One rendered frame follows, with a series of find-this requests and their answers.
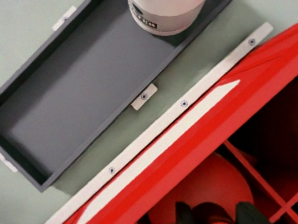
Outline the dark grey rectangular tray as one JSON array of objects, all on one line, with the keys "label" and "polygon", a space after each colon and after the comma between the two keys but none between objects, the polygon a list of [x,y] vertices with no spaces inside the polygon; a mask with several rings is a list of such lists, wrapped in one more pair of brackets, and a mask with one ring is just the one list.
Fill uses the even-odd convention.
[{"label": "dark grey rectangular tray", "polygon": [[160,36],[128,0],[84,0],[0,87],[0,154],[42,194],[231,1]]}]

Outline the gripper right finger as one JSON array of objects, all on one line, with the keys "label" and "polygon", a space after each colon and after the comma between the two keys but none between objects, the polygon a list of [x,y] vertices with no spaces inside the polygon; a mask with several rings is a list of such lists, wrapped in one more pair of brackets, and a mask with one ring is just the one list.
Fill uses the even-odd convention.
[{"label": "gripper right finger", "polygon": [[250,201],[235,205],[235,224],[273,224]]}]

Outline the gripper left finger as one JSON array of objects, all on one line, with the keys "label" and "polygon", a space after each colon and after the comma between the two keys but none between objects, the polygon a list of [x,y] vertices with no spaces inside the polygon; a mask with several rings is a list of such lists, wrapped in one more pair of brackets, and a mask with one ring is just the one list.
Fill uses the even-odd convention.
[{"label": "gripper left finger", "polygon": [[197,224],[190,205],[185,202],[175,203],[176,224]]}]

